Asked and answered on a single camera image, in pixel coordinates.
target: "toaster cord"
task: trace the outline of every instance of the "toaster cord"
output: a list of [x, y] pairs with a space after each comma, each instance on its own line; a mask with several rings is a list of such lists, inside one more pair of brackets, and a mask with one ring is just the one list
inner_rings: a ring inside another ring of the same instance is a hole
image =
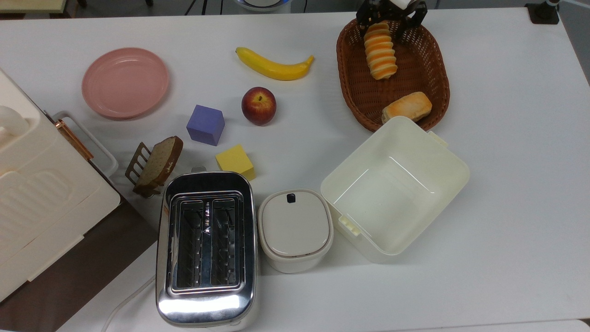
[[137, 291], [135, 291], [135, 293], [131, 294], [129, 297], [127, 297], [125, 300], [123, 300], [123, 302], [121, 302], [115, 309], [113, 309], [113, 312], [110, 314], [110, 316], [107, 319], [107, 321], [104, 322], [103, 329], [100, 330], [100, 332], [105, 332], [107, 330], [107, 328], [109, 328], [110, 322], [113, 320], [114, 316], [119, 312], [119, 310], [121, 310], [121, 308], [123, 308], [127, 303], [129, 303], [129, 301], [131, 301], [134, 297], [136, 297], [137, 295], [139, 295], [139, 293], [141, 293], [151, 283], [153, 283], [154, 280], [156, 280], [156, 275], [154, 275], [153, 277], [151, 277], [150, 280], [146, 281], [146, 283], [143, 284]]

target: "toaster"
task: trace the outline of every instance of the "toaster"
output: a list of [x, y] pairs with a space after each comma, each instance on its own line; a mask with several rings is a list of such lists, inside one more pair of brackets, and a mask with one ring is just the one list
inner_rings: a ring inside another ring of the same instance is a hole
[[156, 306], [171, 325], [237, 331], [258, 314], [255, 205], [234, 172], [172, 180], [163, 195]]

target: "plastic banana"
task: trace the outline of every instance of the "plastic banana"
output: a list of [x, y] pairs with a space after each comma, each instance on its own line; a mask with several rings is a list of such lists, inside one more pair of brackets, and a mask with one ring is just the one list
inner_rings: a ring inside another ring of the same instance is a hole
[[305, 76], [314, 59], [313, 56], [310, 56], [306, 61], [301, 63], [281, 64], [262, 57], [245, 47], [238, 47], [235, 49], [235, 52], [246, 66], [262, 75], [283, 81], [296, 80]]

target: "bread slice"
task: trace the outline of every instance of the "bread slice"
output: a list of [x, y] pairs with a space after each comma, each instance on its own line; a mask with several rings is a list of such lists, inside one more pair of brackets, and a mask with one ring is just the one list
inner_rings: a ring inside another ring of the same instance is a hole
[[424, 92], [414, 92], [392, 102], [383, 109], [381, 121], [389, 121], [394, 116], [406, 116], [414, 122], [427, 116], [432, 110], [432, 103]]
[[135, 187], [133, 187], [133, 192], [145, 198], [159, 194], [156, 189], [164, 185], [172, 173], [178, 157], [181, 155], [182, 146], [182, 140], [178, 136], [168, 137], [154, 145], [152, 153], [147, 159]]

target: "foam block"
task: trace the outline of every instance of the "foam block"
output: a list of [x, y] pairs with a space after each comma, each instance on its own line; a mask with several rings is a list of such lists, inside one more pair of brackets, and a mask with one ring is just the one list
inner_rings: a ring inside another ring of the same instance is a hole
[[248, 179], [248, 181], [252, 181], [256, 178], [254, 166], [241, 144], [216, 155], [215, 159], [217, 160], [217, 166], [219, 166], [219, 169], [222, 171], [240, 173]]
[[193, 141], [217, 146], [224, 127], [225, 120], [220, 110], [197, 105], [186, 130]]

